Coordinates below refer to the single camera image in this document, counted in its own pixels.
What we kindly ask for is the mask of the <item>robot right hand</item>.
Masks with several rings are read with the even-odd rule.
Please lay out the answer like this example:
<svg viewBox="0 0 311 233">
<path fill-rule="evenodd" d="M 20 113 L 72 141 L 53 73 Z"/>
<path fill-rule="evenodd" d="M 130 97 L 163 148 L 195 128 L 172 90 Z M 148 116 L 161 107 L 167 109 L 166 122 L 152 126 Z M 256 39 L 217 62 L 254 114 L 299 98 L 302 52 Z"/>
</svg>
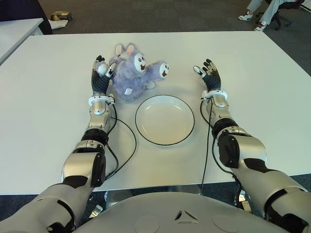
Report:
<svg viewBox="0 0 311 233">
<path fill-rule="evenodd" d="M 207 91 L 214 91 L 221 89 L 221 78 L 215 64 L 206 59 L 203 63 L 203 67 L 194 66 L 193 70 L 198 74 L 207 87 Z"/>
</svg>

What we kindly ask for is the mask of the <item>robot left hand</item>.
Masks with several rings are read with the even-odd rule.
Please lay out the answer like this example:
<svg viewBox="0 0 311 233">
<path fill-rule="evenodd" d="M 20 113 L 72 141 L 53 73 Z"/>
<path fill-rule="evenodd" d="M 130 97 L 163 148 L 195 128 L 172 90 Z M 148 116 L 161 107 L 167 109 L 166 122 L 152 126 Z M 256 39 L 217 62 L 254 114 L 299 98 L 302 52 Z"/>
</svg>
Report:
<svg viewBox="0 0 311 233">
<path fill-rule="evenodd" d="M 109 82 L 113 74 L 115 73 L 116 68 L 117 68 L 116 63 L 108 65 L 101 55 L 99 55 L 95 59 L 91 75 L 91 86 L 93 94 L 103 93 L 106 95 Z"/>
</svg>

